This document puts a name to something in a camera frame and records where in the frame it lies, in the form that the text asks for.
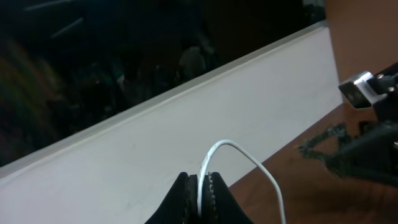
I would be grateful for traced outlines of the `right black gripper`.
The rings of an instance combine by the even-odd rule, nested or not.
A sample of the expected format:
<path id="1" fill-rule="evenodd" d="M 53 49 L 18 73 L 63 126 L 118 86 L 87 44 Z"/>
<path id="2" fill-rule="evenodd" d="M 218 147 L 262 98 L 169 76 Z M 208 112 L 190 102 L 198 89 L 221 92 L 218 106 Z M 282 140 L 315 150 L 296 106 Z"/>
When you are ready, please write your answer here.
<path id="1" fill-rule="evenodd" d="M 368 84 L 381 99 L 373 104 L 377 122 L 363 121 L 361 133 L 352 138 L 344 123 L 332 126 L 298 147 L 306 159 L 319 160 L 338 177 L 352 177 L 397 185 L 397 64 L 375 74 Z M 328 154 L 315 148 L 330 137 L 337 151 Z"/>

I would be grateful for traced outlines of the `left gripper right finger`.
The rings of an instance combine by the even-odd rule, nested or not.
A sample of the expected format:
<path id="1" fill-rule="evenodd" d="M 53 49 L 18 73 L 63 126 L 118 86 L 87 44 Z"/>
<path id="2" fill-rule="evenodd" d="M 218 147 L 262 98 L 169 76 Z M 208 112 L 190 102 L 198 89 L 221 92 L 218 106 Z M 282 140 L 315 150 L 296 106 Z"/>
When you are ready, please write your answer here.
<path id="1" fill-rule="evenodd" d="M 206 176 L 206 222 L 208 224 L 253 224 L 218 172 L 209 173 Z"/>

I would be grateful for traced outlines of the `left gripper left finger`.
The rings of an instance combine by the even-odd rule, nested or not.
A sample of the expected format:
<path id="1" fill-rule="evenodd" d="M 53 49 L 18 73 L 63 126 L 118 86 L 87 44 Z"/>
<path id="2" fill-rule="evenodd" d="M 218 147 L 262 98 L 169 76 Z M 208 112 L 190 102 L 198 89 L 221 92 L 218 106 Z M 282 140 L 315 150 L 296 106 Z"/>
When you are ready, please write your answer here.
<path id="1" fill-rule="evenodd" d="M 158 209 L 145 224 L 198 223 L 197 192 L 197 175 L 179 173 Z"/>

